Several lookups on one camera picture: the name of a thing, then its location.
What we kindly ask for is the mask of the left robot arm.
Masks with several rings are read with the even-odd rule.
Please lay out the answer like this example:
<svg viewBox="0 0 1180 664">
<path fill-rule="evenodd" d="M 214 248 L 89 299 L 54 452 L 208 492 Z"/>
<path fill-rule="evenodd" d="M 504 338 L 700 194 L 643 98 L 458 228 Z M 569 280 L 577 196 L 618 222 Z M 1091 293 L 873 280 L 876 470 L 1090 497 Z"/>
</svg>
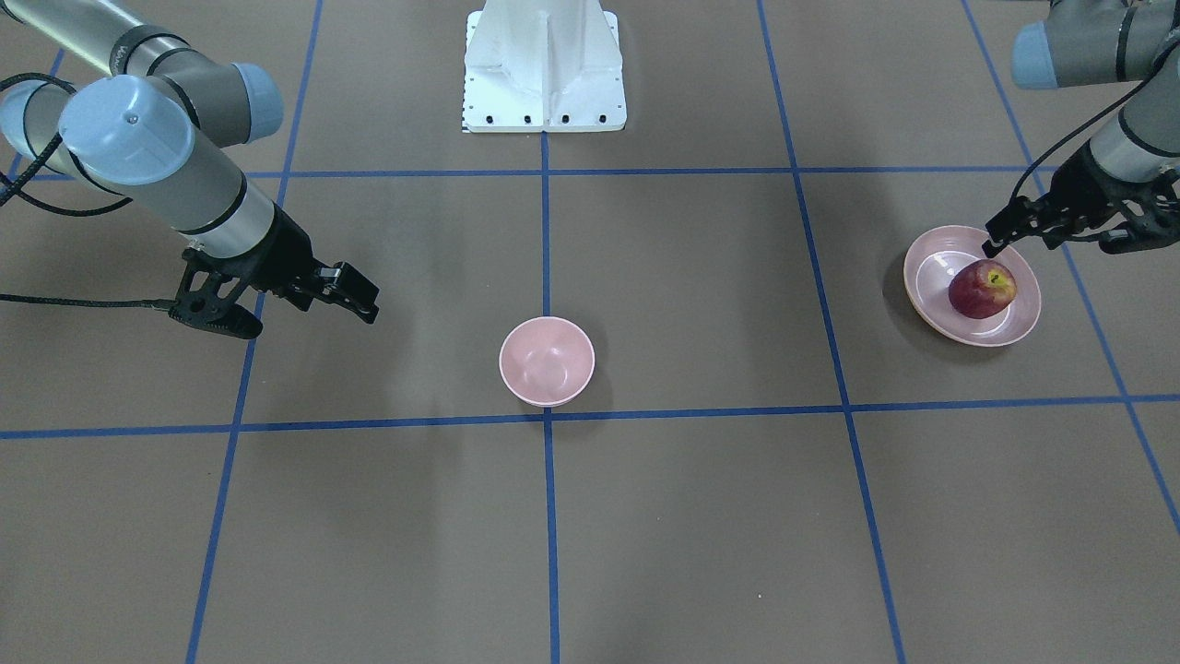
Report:
<svg viewBox="0 0 1180 664">
<path fill-rule="evenodd" d="M 1097 243 L 1104 254 L 1176 244 L 1179 75 L 1175 1 L 1053 1 L 1020 29 L 1011 75 L 1020 88 L 1129 81 L 1092 117 L 1089 137 L 1056 169 L 1048 193 L 1014 190 L 986 222 L 982 249 L 998 256 L 1023 238 Z"/>
</svg>

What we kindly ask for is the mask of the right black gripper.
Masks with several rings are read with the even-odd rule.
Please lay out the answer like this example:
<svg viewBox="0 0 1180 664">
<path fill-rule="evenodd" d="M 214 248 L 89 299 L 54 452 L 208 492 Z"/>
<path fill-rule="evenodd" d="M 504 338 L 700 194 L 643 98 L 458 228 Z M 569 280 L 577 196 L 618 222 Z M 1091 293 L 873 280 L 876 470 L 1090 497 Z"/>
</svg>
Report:
<svg viewBox="0 0 1180 664">
<path fill-rule="evenodd" d="M 333 265 L 332 280 L 322 276 L 328 269 L 313 256 L 312 236 L 291 221 L 282 208 L 274 205 L 269 231 L 253 252 L 247 254 L 244 285 L 287 300 L 300 311 L 312 310 L 312 303 L 329 303 L 347 308 L 366 324 L 378 318 L 380 289 L 348 262 Z"/>
</svg>

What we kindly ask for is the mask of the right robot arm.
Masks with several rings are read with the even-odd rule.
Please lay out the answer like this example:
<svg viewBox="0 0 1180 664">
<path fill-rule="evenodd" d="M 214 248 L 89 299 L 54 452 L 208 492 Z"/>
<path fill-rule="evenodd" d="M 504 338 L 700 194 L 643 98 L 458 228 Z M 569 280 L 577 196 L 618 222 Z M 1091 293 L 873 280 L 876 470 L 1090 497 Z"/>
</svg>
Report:
<svg viewBox="0 0 1180 664">
<path fill-rule="evenodd" d="M 30 163 L 4 178 L 4 202 L 48 169 L 113 196 L 100 213 L 135 203 L 159 216 L 186 239 L 185 269 L 172 298 L 136 305 L 194 329 L 257 338 L 262 321 L 240 304 L 247 290 L 378 318 L 378 287 L 347 262 L 316 259 L 308 234 L 225 155 L 282 126 L 266 70 L 214 63 L 113 1 L 5 1 L 4 14 L 104 71 L 85 87 L 42 73 L 4 79 L 4 139 Z"/>
</svg>

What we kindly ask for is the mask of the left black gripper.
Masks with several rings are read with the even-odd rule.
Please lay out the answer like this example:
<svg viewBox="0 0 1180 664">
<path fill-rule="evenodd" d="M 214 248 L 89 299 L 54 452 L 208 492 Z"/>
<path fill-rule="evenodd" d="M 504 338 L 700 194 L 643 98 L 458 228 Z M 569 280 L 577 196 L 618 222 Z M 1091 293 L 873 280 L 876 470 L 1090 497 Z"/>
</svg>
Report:
<svg viewBox="0 0 1180 664">
<path fill-rule="evenodd" d="M 1125 223 L 1099 232 L 1096 238 L 1084 231 L 1104 226 L 1134 185 L 1104 169 L 1092 144 L 1086 143 L 1056 170 L 1042 200 L 1014 197 L 986 222 L 983 255 L 996 259 L 1012 243 L 1041 236 L 1050 251 L 1066 243 L 1097 243 L 1103 251 L 1129 251 L 1134 236 Z"/>
</svg>

